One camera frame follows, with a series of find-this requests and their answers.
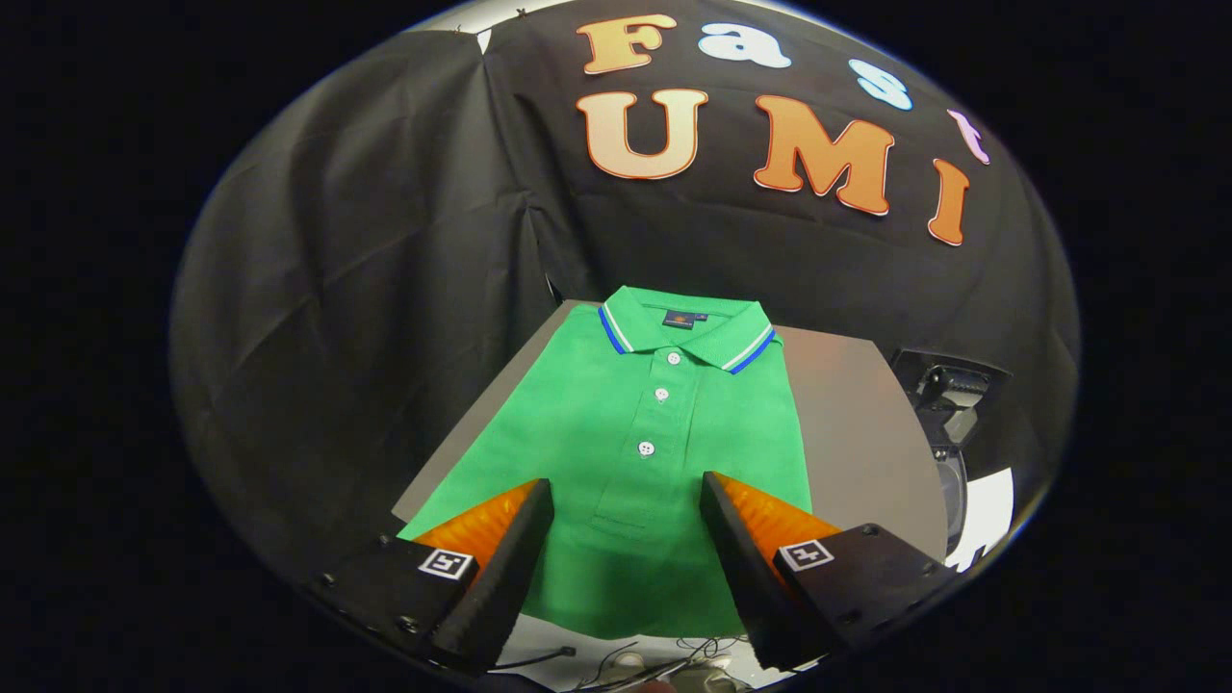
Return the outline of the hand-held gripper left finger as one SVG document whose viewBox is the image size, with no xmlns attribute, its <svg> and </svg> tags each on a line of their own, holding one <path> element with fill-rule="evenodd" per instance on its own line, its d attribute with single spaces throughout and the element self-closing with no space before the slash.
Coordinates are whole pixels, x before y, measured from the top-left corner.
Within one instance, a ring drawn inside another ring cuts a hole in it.
<svg viewBox="0 0 1232 693">
<path fill-rule="evenodd" d="M 313 575 L 308 596 L 398 654 L 485 675 L 524 609 L 553 519 L 549 480 L 532 478 L 410 540 L 367 541 Z"/>
</svg>

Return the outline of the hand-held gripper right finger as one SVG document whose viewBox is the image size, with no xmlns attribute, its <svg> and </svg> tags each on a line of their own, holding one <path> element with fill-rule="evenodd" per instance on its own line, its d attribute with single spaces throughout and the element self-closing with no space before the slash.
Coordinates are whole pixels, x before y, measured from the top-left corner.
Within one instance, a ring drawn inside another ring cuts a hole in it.
<svg viewBox="0 0 1232 693">
<path fill-rule="evenodd" d="M 958 580 L 887 527 L 837 529 L 717 471 L 703 474 L 700 512 L 765 668 L 798 670 L 871 649 Z"/>
</svg>

